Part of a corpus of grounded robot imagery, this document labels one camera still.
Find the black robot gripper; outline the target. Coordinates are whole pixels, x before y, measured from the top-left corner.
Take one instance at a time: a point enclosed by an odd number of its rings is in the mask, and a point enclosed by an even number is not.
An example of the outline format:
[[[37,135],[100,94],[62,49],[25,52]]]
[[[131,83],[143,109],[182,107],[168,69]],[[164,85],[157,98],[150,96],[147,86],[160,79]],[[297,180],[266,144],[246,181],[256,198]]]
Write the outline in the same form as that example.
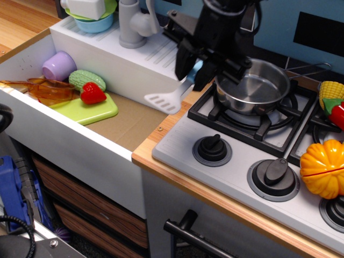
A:
[[[177,43],[175,75],[184,79],[197,60],[203,64],[195,76],[193,91],[202,91],[225,73],[240,80],[251,67],[239,49],[237,35],[249,2],[205,2],[198,18],[176,10],[167,13],[163,33]]]

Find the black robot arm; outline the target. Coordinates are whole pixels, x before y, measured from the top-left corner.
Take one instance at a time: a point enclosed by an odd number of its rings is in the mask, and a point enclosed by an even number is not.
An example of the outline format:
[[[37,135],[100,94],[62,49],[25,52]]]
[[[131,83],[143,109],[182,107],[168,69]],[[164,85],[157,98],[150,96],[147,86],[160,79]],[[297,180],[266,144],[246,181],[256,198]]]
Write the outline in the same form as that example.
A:
[[[201,91],[218,75],[239,83],[252,62],[238,44],[239,37],[257,34],[241,30],[242,19],[251,6],[262,18],[260,1],[204,1],[199,18],[176,10],[168,12],[163,34],[177,43],[175,75],[184,79],[196,64],[203,64],[195,76],[194,91]]]

